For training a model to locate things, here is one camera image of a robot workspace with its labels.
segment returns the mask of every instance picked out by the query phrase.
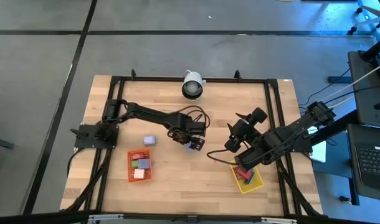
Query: gray floor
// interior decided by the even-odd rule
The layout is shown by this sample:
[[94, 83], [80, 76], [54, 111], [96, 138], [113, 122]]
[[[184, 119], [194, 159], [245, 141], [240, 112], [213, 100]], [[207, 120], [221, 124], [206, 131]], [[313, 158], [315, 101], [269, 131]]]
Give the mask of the gray floor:
[[[0, 29], [82, 29], [89, 5], [85, 0], [0, 1]], [[364, 19], [353, 14], [357, 7], [354, 2], [299, 0], [100, 0], [90, 29], [348, 30]], [[16, 143], [14, 150], [0, 148], [0, 216], [19, 212], [77, 42], [76, 35], [0, 35], [0, 138]], [[81, 122], [96, 74], [129, 75], [133, 68], [138, 75], [178, 76], [190, 69], [206, 77], [232, 77], [239, 69], [243, 77], [293, 79], [303, 103], [327, 85], [327, 76], [348, 68], [348, 51], [374, 43], [371, 37], [88, 36], [35, 212], [59, 209], [74, 144], [69, 129]], [[322, 96], [341, 87], [335, 85]], [[349, 101], [335, 112], [340, 117], [354, 107]], [[316, 174], [316, 181], [328, 216], [380, 222], [380, 201], [361, 198], [361, 206], [352, 207], [336, 199], [349, 195], [346, 180]]]

